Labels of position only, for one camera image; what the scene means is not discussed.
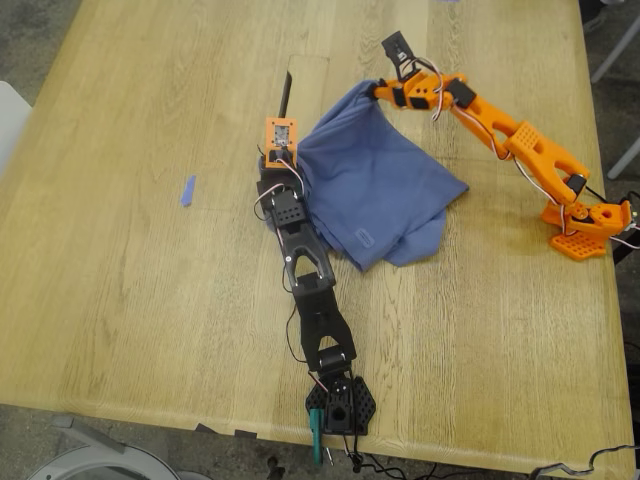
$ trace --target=perforated plate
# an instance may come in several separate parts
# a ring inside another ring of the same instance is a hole
[[[604,255],[606,248],[604,240],[591,235],[577,232],[574,235],[555,235],[550,241],[553,248],[569,255],[574,260]]]
[[[376,412],[376,402],[371,396],[371,392],[364,383],[362,377],[355,377],[353,379],[353,395],[355,398],[355,404],[358,409],[356,420],[358,422],[358,435],[366,435],[369,432],[369,421],[373,414]],[[327,403],[327,394],[318,385],[313,387],[313,390],[307,396],[305,401],[305,407],[307,413],[312,408],[324,409]]]

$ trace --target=wood grain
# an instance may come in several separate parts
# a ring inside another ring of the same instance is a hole
[[[255,145],[287,68],[309,131],[392,75],[396,30],[602,189],[575,2],[85,0],[0,179],[0,401],[309,443]],[[361,449],[526,472],[631,442],[611,259],[548,247],[543,199],[451,116],[384,108],[471,189],[432,258],[360,274],[332,257],[378,403]],[[595,476],[632,470],[612,454]]]

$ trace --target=orange robot base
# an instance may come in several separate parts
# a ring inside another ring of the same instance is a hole
[[[562,227],[561,207],[547,203],[540,217],[546,223]],[[575,202],[565,213],[565,232],[554,235],[549,244],[574,260],[604,255],[609,237],[617,235],[631,223],[631,205],[625,200],[620,205],[598,203],[586,207]]]

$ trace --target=floor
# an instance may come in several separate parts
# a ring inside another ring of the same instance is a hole
[[[79,0],[0,0],[0,80],[8,81],[31,104],[38,95]],[[613,48],[632,19],[640,14],[640,2],[627,0],[608,9],[604,25],[586,37],[591,70]],[[593,87],[593,100],[604,170],[640,135],[640,35]],[[615,181],[606,182],[608,199],[619,200],[629,190],[640,192],[640,159]],[[632,255],[617,268],[622,323],[627,341],[640,345],[640,254]],[[629,358],[640,360],[638,351]],[[64,452],[73,442],[50,427],[51,414],[0,406],[0,480],[27,478],[39,465]],[[212,479],[267,478],[267,459],[276,455],[287,472],[285,478],[350,479],[349,460],[338,451],[335,466],[317,468],[308,447],[216,434],[179,431],[159,427],[84,419],[113,438],[155,452],[175,469],[192,470]],[[380,457],[384,464],[401,467],[410,478],[429,471],[432,464]],[[438,474],[460,471],[440,465]],[[492,480],[522,479],[522,475],[486,471],[467,473],[461,480],[484,477]],[[380,478],[363,470],[360,478]]]

